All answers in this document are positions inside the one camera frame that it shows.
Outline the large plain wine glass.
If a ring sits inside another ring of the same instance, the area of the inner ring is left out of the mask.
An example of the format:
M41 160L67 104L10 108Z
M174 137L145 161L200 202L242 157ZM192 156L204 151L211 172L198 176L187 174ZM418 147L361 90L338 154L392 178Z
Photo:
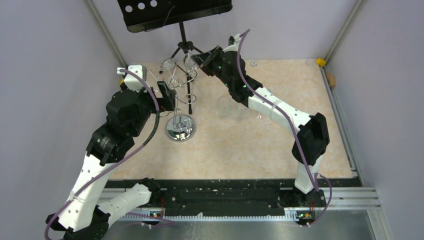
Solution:
M259 120L260 120L260 119L262 119L262 118L263 118L262 113L261 113L261 112L259 112L259 111L257 111L257 112L256 112L256 118L257 118L257 119L259 119Z

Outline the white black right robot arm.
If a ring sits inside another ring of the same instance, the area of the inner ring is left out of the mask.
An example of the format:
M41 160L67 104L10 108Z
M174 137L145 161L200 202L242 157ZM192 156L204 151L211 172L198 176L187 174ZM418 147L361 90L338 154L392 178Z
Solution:
M192 62L206 75L218 78L233 100L268 117L293 137L291 152L298 161L293 200L299 206L307 206L314 198L312 190L319 189L316 177L330 143L326 117L319 112L311 115L292 107L250 77L245 61L234 46L216 46L188 56L185 62Z

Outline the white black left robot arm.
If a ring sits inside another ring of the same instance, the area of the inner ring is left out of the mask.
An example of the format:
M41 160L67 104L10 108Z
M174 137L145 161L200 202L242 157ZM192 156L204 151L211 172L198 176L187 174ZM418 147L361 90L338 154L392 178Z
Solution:
M63 232L65 240L100 240L110 226L134 208L160 202L160 185L150 178L138 180L124 193L104 203L99 198L117 167L140 151L134 139L149 117L158 130L160 114L176 107L176 91L157 83L161 97L151 87L133 91L122 87L106 104L106 121L93 132L83 165L65 204L46 218L46 229Z

